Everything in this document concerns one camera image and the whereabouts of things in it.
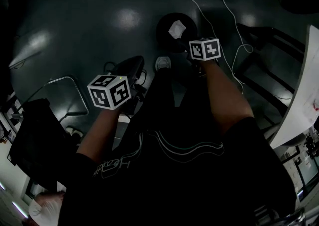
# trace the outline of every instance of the black t-shirt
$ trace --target black t-shirt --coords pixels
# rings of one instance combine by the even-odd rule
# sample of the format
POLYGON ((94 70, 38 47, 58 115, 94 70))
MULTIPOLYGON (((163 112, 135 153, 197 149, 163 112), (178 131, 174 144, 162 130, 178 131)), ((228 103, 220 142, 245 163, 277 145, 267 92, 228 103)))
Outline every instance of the black t-shirt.
POLYGON ((253 118, 214 142, 168 136, 136 133, 100 165, 76 154, 59 225, 254 225, 262 205, 294 211, 293 183, 253 118))

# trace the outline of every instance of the dark floor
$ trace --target dark floor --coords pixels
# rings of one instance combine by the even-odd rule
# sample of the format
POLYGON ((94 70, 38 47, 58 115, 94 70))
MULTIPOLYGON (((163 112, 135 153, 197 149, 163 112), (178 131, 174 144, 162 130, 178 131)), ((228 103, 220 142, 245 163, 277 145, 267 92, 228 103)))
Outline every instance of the dark floor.
MULTIPOLYGON (((226 58, 232 62, 240 40, 235 23, 222 0, 195 0, 215 27, 223 45, 226 58)), ((306 27, 319 26, 319 15, 295 15, 279 6, 278 0, 225 0, 239 23, 248 26, 270 26, 293 38, 305 42, 306 27)), ((100 109, 89 98, 87 84, 103 72, 106 61, 115 63, 135 55, 145 59, 148 87, 153 76, 155 59, 170 55, 173 68, 178 70, 174 84, 180 100, 192 79, 189 62, 184 54, 171 54, 158 47, 155 28, 166 14, 180 12, 191 17, 202 36, 212 36, 210 26, 203 20, 197 7, 190 0, 28 0, 25 18, 19 26, 14 62, 26 57, 20 69, 11 71, 13 87, 24 101, 38 87, 50 79, 72 75, 84 93, 90 114, 81 118, 67 118, 63 126, 72 125, 88 131, 100 109)), ((235 66, 247 56, 241 51, 235 66)), ((301 65, 283 52, 271 47, 263 52, 269 69, 295 87, 301 65)), ((221 67, 230 76, 223 59, 221 67)), ((248 76, 267 87, 279 97, 291 95, 274 83, 258 68, 252 67, 248 76)), ((269 103, 245 87, 245 97, 253 107, 261 127, 267 126, 263 114, 274 122, 280 121, 278 112, 269 103)), ((75 90, 68 81, 46 87, 35 98, 48 98, 52 109, 61 118, 66 111, 81 110, 75 90)))

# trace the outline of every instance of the black chair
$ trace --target black chair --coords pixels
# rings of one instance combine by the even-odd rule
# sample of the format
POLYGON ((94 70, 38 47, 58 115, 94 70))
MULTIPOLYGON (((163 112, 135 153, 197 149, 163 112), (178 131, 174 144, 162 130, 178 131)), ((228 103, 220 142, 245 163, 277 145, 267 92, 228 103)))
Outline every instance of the black chair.
POLYGON ((267 43, 270 43, 280 50, 286 52, 301 64, 304 58, 305 45, 274 28, 248 27, 242 24, 237 24, 237 27, 247 42, 253 46, 254 51, 239 66, 238 70, 235 72, 235 76, 262 97, 264 97, 279 111, 280 115, 283 117, 286 113, 287 106, 265 88, 258 85, 244 74, 252 64, 256 64, 264 73, 266 73, 293 94, 295 90, 282 79, 274 75, 269 69, 267 69, 260 59, 260 54, 258 52, 261 51, 267 43))

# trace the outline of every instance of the white sneaker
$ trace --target white sneaker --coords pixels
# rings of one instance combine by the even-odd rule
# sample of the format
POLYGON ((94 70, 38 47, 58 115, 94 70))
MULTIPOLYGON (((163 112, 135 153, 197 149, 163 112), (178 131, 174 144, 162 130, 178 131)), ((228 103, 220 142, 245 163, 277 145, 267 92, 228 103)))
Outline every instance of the white sneaker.
POLYGON ((171 68, 171 60, 168 56, 159 56, 155 62, 156 72, 162 68, 171 68))
POLYGON ((83 136, 83 133, 81 131, 78 131, 70 126, 66 127, 65 131, 68 132, 70 135, 78 134, 80 137, 83 136))

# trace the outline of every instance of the white table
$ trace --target white table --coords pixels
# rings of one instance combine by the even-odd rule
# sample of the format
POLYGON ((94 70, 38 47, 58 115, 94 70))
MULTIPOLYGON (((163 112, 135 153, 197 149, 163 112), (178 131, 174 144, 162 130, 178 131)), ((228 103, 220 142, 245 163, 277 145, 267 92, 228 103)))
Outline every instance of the white table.
POLYGON ((270 146, 276 148, 311 127, 319 110, 319 30, 308 27, 306 50, 297 89, 270 146))

